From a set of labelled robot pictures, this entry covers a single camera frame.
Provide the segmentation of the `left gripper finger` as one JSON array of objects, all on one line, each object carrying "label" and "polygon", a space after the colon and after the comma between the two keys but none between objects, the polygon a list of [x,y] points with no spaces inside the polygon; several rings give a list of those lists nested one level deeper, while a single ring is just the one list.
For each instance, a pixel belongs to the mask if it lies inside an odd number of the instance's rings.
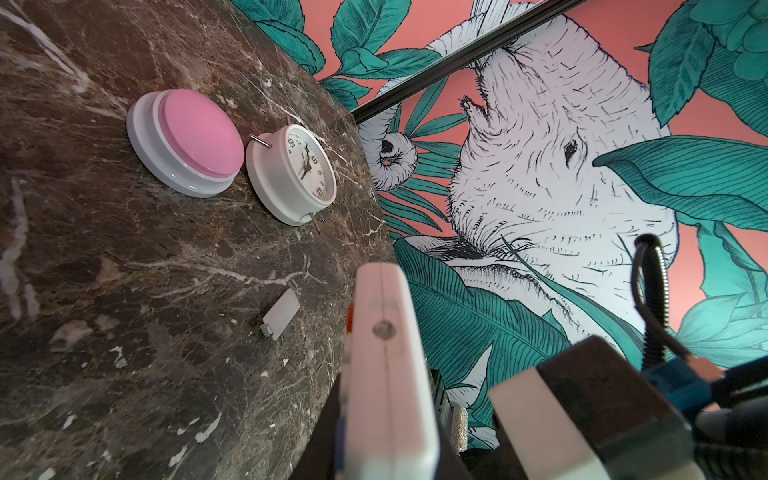
[{"label": "left gripper finger", "polygon": [[289,480],[333,480],[336,478],[335,450],[340,415],[341,375],[337,375],[320,412],[309,441]]}]

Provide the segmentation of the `white remote control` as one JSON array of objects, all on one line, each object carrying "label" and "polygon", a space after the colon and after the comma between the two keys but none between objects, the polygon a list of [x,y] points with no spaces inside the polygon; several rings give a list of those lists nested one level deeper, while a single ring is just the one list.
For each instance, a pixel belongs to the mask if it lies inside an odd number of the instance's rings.
[{"label": "white remote control", "polygon": [[356,274],[339,386],[338,479],[432,479],[440,458],[411,293],[394,263]]}]

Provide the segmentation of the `grey remote battery cover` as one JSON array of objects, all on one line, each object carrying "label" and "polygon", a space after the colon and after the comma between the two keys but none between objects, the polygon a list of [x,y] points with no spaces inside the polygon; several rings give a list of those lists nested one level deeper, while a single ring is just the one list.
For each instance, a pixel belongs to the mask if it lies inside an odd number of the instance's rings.
[{"label": "grey remote battery cover", "polygon": [[290,321],[299,311],[300,303],[293,289],[286,290],[275,304],[267,311],[260,326],[262,333],[277,341]]}]

